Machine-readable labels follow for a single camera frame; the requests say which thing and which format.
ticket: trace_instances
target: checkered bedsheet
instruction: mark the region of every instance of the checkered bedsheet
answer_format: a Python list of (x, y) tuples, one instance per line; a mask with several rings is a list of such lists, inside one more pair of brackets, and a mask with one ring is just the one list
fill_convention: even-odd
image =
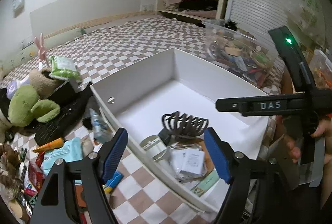
[[(98, 29), (74, 41), (48, 51), (48, 56), (62, 55), (72, 58), (83, 78), (82, 87), (97, 81), (150, 55), (171, 47), (206, 59), (205, 30), (192, 24), (164, 17), (148, 18), (112, 28)], [(23, 79), (38, 68), (39, 59), (11, 71), (3, 80), (6, 87), (12, 80)], [(281, 71), (273, 68), (262, 90), (269, 95), (280, 93)], [(80, 124), (66, 136), (83, 138), (88, 131)], [(260, 157), (264, 158), (273, 138), (275, 117), (270, 117), (263, 139)], [(34, 135), (15, 135), (13, 148), (27, 148), (26, 161), (35, 160), (37, 147)], [(121, 224), (204, 224), (214, 213), (200, 213), (190, 208), (172, 191), (156, 179), (142, 163), (126, 150), (118, 170), (124, 179), (112, 194), (112, 208)]]

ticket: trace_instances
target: plastic storage box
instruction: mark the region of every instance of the plastic storage box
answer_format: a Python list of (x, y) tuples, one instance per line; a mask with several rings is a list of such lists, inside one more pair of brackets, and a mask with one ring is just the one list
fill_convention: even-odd
[(318, 88), (332, 89), (332, 63), (321, 50), (315, 50), (309, 68)]
[(261, 87), (275, 56), (256, 39), (223, 27), (225, 20), (203, 21), (206, 49), (214, 64)]

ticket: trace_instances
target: drawer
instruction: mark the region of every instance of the drawer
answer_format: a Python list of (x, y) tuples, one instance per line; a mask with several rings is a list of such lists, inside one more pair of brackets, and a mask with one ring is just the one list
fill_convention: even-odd
[(180, 111), (209, 119), (209, 126), (234, 151), (255, 159), (268, 123), (268, 117), (217, 112), (215, 101), (219, 98), (266, 94), (232, 73), (175, 48), (123, 68), (91, 89), (111, 126), (115, 130), (127, 129), (128, 147), (136, 157), (166, 186), (201, 211), (218, 212), (228, 185), (220, 179), (215, 184), (218, 191), (208, 191), (216, 199), (207, 199), (218, 202), (209, 203), (205, 195), (194, 195), (148, 157), (140, 142), (161, 131), (163, 114)]

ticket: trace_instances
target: silver screw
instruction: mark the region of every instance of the silver screw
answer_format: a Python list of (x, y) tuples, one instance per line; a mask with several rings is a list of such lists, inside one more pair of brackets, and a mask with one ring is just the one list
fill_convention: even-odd
[(237, 151), (234, 153), (234, 156), (236, 159), (242, 159), (244, 157), (244, 154), (242, 152)]
[(63, 163), (63, 159), (57, 159), (56, 161), (55, 161), (55, 164), (57, 164), (57, 165), (60, 165), (60, 164), (62, 164)]
[(88, 155), (89, 159), (95, 159), (98, 156), (96, 152), (92, 152)]
[(108, 104), (113, 104), (115, 102), (115, 98), (114, 97), (110, 97), (108, 100), (107, 100), (107, 103)]
[(271, 159), (269, 159), (269, 163), (272, 165), (275, 165), (275, 164), (277, 164), (277, 160), (275, 158), (271, 158)]

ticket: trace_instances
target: frog plush toy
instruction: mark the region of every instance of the frog plush toy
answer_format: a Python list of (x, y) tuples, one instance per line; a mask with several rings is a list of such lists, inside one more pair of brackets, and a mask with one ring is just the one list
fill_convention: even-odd
[(39, 100), (32, 85), (22, 85), (10, 101), (8, 118), (13, 126), (26, 127), (34, 118), (46, 123), (60, 113), (60, 106), (52, 100)]

